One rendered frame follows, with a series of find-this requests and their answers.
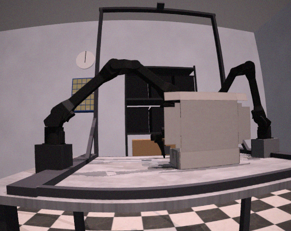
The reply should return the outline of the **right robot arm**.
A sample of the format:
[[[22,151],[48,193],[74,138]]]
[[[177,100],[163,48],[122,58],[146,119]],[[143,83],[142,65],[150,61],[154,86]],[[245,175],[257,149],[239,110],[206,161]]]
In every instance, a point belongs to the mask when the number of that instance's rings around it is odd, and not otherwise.
[[[63,124],[75,116],[73,111],[76,107],[103,83],[112,80],[118,75],[128,73],[136,74],[152,86],[163,100],[164,92],[180,91],[171,83],[161,80],[157,75],[143,66],[138,60],[118,60],[112,58],[104,65],[101,71],[94,78],[79,89],[73,96],[52,108],[51,114],[44,119],[44,124],[46,127],[44,132],[45,143],[43,143],[43,145],[66,144]]]

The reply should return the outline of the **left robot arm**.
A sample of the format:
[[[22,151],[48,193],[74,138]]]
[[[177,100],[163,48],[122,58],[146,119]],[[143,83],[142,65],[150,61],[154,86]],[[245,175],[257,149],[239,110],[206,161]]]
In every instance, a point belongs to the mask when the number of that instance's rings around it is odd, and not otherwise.
[[[246,75],[251,95],[253,99],[252,119],[258,124],[257,138],[256,139],[273,139],[271,137],[271,121],[266,117],[265,111],[261,105],[258,86],[255,78],[255,64],[252,61],[246,61],[244,64],[240,64],[234,68],[231,68],[224,84],[219,92],[228,92],[231,84],[236,76]]]

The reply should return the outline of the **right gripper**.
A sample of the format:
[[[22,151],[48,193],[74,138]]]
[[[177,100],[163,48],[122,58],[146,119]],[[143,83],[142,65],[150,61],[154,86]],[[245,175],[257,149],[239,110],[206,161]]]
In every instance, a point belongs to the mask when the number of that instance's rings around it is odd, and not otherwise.
[[[163,143],[162,139],[164,139],[164,134],[162,134],[162,133],[151,134],[151,141],[154,141],[155,143],[157,143],[159,145],[161,152],[163,154],[163,157],[165,158],[164,143]]]

